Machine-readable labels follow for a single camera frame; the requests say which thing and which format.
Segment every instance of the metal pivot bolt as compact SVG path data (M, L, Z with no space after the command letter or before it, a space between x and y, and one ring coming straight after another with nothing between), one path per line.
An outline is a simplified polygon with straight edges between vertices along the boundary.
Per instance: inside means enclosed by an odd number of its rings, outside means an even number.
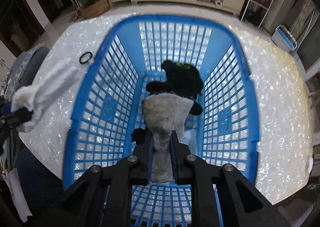
M225 164L223 167L228 172L231 172L233 170L233 168L234 168L233 165L231 165L231 164Z
M128 156L128 160L129 160L130 162L136 162L137 159L138 159L138 158L137 158L135 155Z
M93 165L92 167L90 167L90 170L92 173L97 173L100 171L100 166L98 165Z
M187 160L189 160L189 161L195 161L196 158L197 158L197 157L196 157L195 155L192 155L192 154L187 155Z

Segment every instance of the table surface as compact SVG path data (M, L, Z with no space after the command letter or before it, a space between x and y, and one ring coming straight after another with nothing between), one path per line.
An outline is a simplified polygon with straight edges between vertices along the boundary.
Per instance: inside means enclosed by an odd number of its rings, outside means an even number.
M74 58L84 76L89 64L79 64L81 54L91 51L95 55L113 26L136 14L102 16L71 25L47 55L34 83L64 57ZM223 25L239 39L255 83L260 114L256 188L275 204L305 186L309 178L307 165L312 157L313 129L304 81L293 58L273 43L235 26ZM20 133L27 148L59 178L70 115L81 82L75 83L46 111L31 133Z

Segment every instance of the laundry basket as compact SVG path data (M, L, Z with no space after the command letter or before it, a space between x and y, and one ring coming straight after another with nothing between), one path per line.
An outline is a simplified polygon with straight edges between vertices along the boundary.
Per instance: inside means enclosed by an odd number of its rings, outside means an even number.
M173 15L140 15L116 24L104 39L80 87L71 116L63 182L68 188L90 166L115 165L132 154L134 128L145 127L141 100L149 81L165 80L165 60L191 63L204 89L196 130L198 156L231 163L251 183L257 170L257 102L249 69L236 37L213 21ZM150 183L132 188L132 226L191 224L190 186Z

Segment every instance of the wicker basket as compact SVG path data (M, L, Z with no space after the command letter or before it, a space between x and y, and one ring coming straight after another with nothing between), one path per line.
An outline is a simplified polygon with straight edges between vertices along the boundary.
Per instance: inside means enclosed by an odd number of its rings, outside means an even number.
M107 0L100 0L95 4L85 8L80 8L80 13L85 19L91 19L100 16L104 12L109 10L109 4Z

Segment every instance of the tiled floor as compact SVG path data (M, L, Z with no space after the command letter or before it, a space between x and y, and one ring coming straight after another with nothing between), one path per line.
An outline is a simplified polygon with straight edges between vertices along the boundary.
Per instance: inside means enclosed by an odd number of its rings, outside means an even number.
M70 26L73 22L69 23L70 15L75 12L73 8L65 10L60 17L58 17L52 24L48 25L45 30L46 32L38 38L34 45L45 44L49 49L51 49L57 39L62 35L62 33ZM188 15L201 17L205 19L211 19L225 24L234 25L240 29L250 31L257 36L260 36L268 41L270 41L270 35L263 29L258 29L250 23L241 22L238 17L232 14L220 12L217 10L212 10L205 7L197 7L187 4L170 4L170 3L152 3L152 4L139 4L139 5L127 5L119 6L110 9L108 12L104 13L104 16L126 14L130 12L140 12L140 13L170 13L179 15Z

